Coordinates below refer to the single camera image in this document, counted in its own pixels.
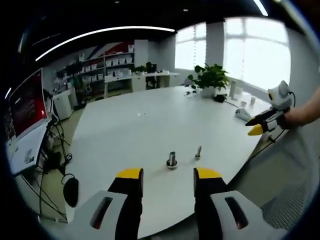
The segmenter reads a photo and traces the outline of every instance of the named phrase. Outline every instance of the table surface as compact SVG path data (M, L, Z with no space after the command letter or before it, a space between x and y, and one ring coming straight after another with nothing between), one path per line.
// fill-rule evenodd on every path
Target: table surface
M194 167L211 168L228 184L247 161L260 136L235 117L228 103L185 96L177 86L134 92L87 104L75 130L66 167L79 180L80 206L108 190L116 174L143 168L143 212L138 237L165 230L194 213ZM270 105L255 103L252 115ZM199 146L201 158L194 160ZM175 151L178 167L166 161ZM70 222L74 208L65 204Z
M121 80L127 80L127 79L132 79L134 77L161 77L161 76L178 76L180 75L179 73L174 73L174 72L169 72L169 73L163 73L163 72L152 72L152 73L146 73L144 75L135 75L135 76L124 76L124 77L104 77L104 82L105 83L110 83L114 81L121 81Z
M9 161L13 175L18 175L23 170L37 165L41 143L47 131L49 121L45 121L17 141L17 150Z

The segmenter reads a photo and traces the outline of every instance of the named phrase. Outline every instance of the ceiling light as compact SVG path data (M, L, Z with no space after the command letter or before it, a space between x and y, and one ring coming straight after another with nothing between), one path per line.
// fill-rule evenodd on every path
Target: ceiling light
M35 61L38 61L39 59L41 59L43 56L47 55L48 53L50 53L51 51L57 49L58 47L67 44L73 40L91 35L91 34L97 34L97 33L102 33L102 32L108 32L108 31L113 31L113 30L124 30L124 29L151 29L151 30L161 30L161 31L167 31L167 32L174 32L174 29L171 28L165 28L165 27L158 27L158 26L117 26L117 27L110 27L110 28L104 28L104 29L100 29L100 30L96 30L96 31L91 31L91 32L87 32L84 34L81 34L79 36L75 36L73 38L70 38L69 40L66 40L62 43L59 43L58 45L50 48L48 51L46 51L45 53L41 54L38 58L35 59Z
M6 99L6 98L8 97L8 95L9 95L10 92L11 92L11 87L9 88L8 92L6 93L4 99Z
M259 8L262 15L267 17L268 13L267 13L265 7L262 5L261 1L260 0L253 0L253 1L257 5L257 7Z

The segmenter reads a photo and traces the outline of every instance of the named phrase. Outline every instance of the computer mouse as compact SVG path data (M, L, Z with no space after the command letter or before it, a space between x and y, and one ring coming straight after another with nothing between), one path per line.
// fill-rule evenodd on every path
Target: computer mouse
M74 208L78 203L79 181L72 177L63 186L63 196L67 204Z

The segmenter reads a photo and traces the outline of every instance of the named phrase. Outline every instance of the floor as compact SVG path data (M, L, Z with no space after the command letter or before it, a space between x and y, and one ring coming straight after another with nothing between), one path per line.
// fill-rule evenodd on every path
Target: floor
M83 109L75 111L71 117L62 121L65 140L71 144L72 138L77 124L82 115ZM266 145L262 142L257 146L253 155ZM61 151L61 147L57 142L55 151ZM69 152L69 146L65 144L65 150ZM288 167L288 163L281 154L273 156L262 163L255 162L255 159L246 164L237 175L235 181L229 186L231 190L237 190L245 197L251 200L258 207L261 207L270 201L284 186L288 185L296 179L299 171L295 167ZM61 184L62 174L58 170L52 170L49 174L44 175L42 179L42 189L48 194L51 200L57 205L59 210L65 213L65 201L63 197L63 185ZM45 204L41 205L42 213L51 217L59 217L59 215ZM65 223L55 223L50 220L43 220L42 224L49 229L50 232L63 236ZM170 240L198 239L198 229L195 216L183 220L177 225L146 238L147 240Z

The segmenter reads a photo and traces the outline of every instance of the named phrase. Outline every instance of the ceiling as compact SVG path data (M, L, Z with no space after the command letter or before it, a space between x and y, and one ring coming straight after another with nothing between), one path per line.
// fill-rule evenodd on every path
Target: ceiling
M274 0L260 0L270 18L283 21L287 27L302 32L287 12ZM317 0L294 0L317 30L320 30ZM91 31L119 26L153 26L175 30L200 23L222 22L235 16L259 16L262 14L253 0L91 0L68 3L54 1L52 4L22 3L16 9L21 21L17 27L15 41L17 49L23 32L21 53L15 64L22 68L23 75L81 49L134 39L161 41L174 32L159 30L117 30L86 36L50 52L41 60L41 54L75 36Z

